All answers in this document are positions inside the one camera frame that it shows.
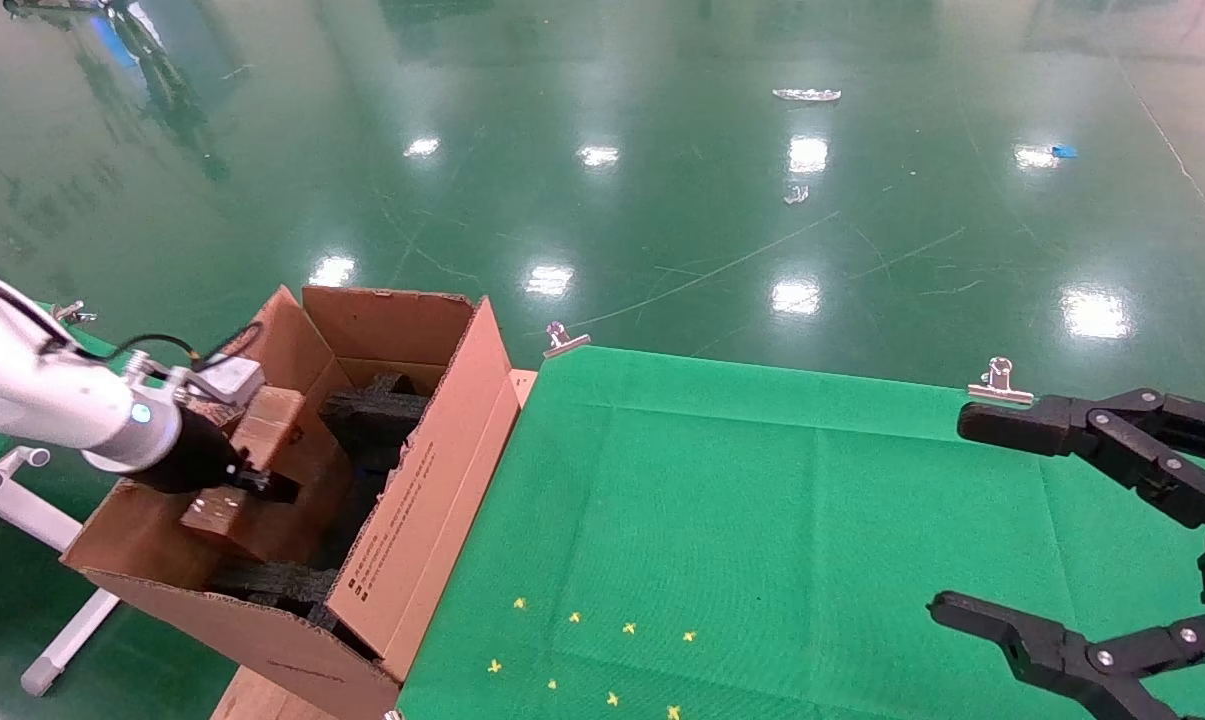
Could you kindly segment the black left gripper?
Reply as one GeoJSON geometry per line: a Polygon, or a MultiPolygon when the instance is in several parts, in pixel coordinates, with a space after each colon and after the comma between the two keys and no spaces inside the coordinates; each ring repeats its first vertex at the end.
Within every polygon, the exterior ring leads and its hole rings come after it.
{"type": "Polygon", "coordinates": [[[164,495],[235,486],[261,501],[296,502],[301,492],[296,480],[270,470],[243,466],[241,452],[217,424],[186,407],[177,409],[180,432],[174,445],[149,468],[134,471],[133,482],[164,495]]]}

